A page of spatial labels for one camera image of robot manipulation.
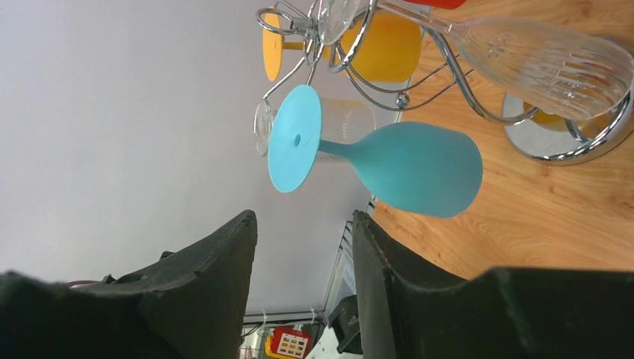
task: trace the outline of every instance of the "wire stand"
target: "wire stand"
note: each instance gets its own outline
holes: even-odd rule
[[[616,106],[615,109],[610,113],[611,118],[605,125],[603,131],[597,132],[597,134],[591,138],[584,136],[583,131],[578,126],[578,123],[572,120],[562,120],[562,122],[565,124],[565,131],[563,134],[548,133],[553,132],[549,129],[546,129],[547,132],[545,133],[540,133],[539,131],[536,132],[533,129],[535,126],[538,125],[533,123],[532,118],[538,112],[540,112],[540,109],[536,107],[531,107],[525,111],[523,108],[517,110],[517,104],[515,106],[509,106],[506,103],[507,101],[510,101],[509,99],[512,99],[512,96],[509,97],[510,95],[507,96],[507,99],[505,100],[505,104],[503,106],[504,111],[502,111],[502,114],[494,114],[493,112],[486,109],[478,101],[471,87],[469,86],[467,76],[471,74],[473,70],[463,72],[457,60],[459,58],[459,55],[455,55],[453,53],[453,51],[449,47],[449,44],[447,43],[447,39],[442,34],[429,28],[422,28],[422,30],[424,31],[423,33],[428,34],[434,40],[437,48],[440,50],[440,53],[444,57],[445,63],[435,70],[431,71],[422,79],[402,89],[390,90],[374,85],[364,79],[363,76],[361,76],[355,70],[355,68],[352,66],[352,61],[358,54],[359,48],[363,45],[363,38],[365,37],[368,28],[372,23],[375,12],[381,10],[377,6],[377,2],[378,0],[369,0],[368,6],[360,9],[354,17],[354,21],[351,24],[350,28],[353,28],[358,23],[360,23],[361,26],[359,34],[354,39],[354,42],[348,52],[345,52],[345,50],[343,49],[341,45],[341,39],[329,46],[330,58],[328,59],[328,69],[331,73],[339,73],[343,71],[354,86],[354,88],[357,89],[357,91],[359,91],[359,93],[363,97],[365,97],[373,105],[376,105],[383,110],[412,111],[418,108],[422,108],[423,106],[434,101],[443,93],[447,92],[450,88],[457,85],[461,93],[464,95],[465,100],[467,101],[467,103],[469,103],[470,107],[476,114],[491,123],[505,126],[505,133],[508,137],[508,140],[520,153],[531,159],[537,159],[542,162],[547,162],[549,165],[572,165],[594,159],[610,151],[616,145],[621,143],[622,140],[624,140],[634,130],[634,124],[631,124],[632,121],[630,121],[630,115],[633,112],[634,107],[634,102],[631,101],[632,91],[630,91],[625,99],[621,101],[619,106]],[[316,70],[316,64],[321,60],[322,54],[324,53],[324,48],[326,47],[321,42],[318,34],[318,19],[317,17],[315,17],[315,9],[317,5],[318,0],[315,0],[310,6],[308,12],[302,13],[287,0],[277,0],[273,7],[260,9],[257,11],[256,17],[259,24],[268,31],[272,31],[275,34],[279,34],[282,36],[302,36],[302,49],[304,53],[304,56],[302,57],[302,59],[299,60],[295,67],[288,74],[282,77],[282,79],[279,80],[264,95],[261,104],[265,103],[265,106],[268,106],[268,98],[270,97],[270,95],[275,92],[276,89],[278,89],[284,82],[286,82],[294,74],[296,74],[296,72],[299,71],[299,69],[303,65],[307,65],[310,67],[310,73],[308,75],[308,79],[306,80],[306,84],[310,85],[311,81],[313,80]],[[288,20],[290,22],[289,28],[276,28],[267,24],[266,21],[262,18],[267,13],[273,13],[283,19]],[[407,95],[407,92],[409,90],[417,88],[418,86],[424,85],[432,76],[436,75],[445,67],[448,67],[451,70],[455,80],[437,93],[435,93],[433,96],[425,99],[424,101],[416,104],[411,104],[410,97]],[[388,105],[377,101],[369,93],[370,91],[380,93],[394,93],[394,105]],[[256,113],[255,122],[257,122],[258,120],[257,118],[258,112]],[[526,136],[529,136],[530,138],[537,136],[542,141],[546,141],[546,143],[536,144],[535,141],[530,141],[530,139],[527,141]],[[563,138],[565,138],[565,140],[571,139],[572,141],[567,141],[568,144],[563,147],[556,146],[557,144],[549,143],[550,141],[563,141],[562,136]]]

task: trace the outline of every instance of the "wine glass stem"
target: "wine glass stem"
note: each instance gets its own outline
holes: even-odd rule
[[[351,146],[349,144],[338,144],[326,140],[321,140],[319,150],[344,159],[349,158],[351,154]]]
[[[452,30],[453,24],[451,22],[421,13],[420,9],[416,9],[418,5],[411,5],[396,0],[378,0],[377,6],[442,34],[449,34]]]

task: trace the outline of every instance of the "white wall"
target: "white wall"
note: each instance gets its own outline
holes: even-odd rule
[[[270,4],[0,0],[0,270],[119,276],[253,209],[248,312],[323,307],[369,194],[345,164],[293,194],[270,184],[252,126],[271,86],[253,14]],[[323,71],[316,88],[358,97]]]

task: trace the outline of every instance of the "wooden surface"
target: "wooden surface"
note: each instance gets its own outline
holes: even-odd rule
[[[607,34],[634,50],[631,0],[468,0],[457,10],[434,10],[434,15],[528,17]],[[435,46],[426,45],[415,79],[442,62]],[[411,103],[451,80],[443,71],[430,85],[412,91]],[[501,89],[477,74],[470,83],[484,105],[499,111]],[[502,128],[475,115],[455,88],[404,120],[465,132],[484,158],[481,192],[463,215],[443,220],[378,204],[375,220],[413,251],[467,278],[494,265],[634,271],[634,137],[592,162],[549,168],[515,152]]]

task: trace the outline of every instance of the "chrome base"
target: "chrome base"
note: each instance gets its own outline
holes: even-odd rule
[[[586,137],[577,124],[569,120],[551,123],[548,127],[525,120],[506,126],[506,137],[521,154],[548,165],[576,165],[590,161],[615,148],[634,130],[631,118],[633,93],[634,87],[610,112],[612,119],[607,121],[607,126],[595,130],[596,135],[592,138]],[[507,93],[502,104],[502,116],[514,116],[523,111],[523,101]]]

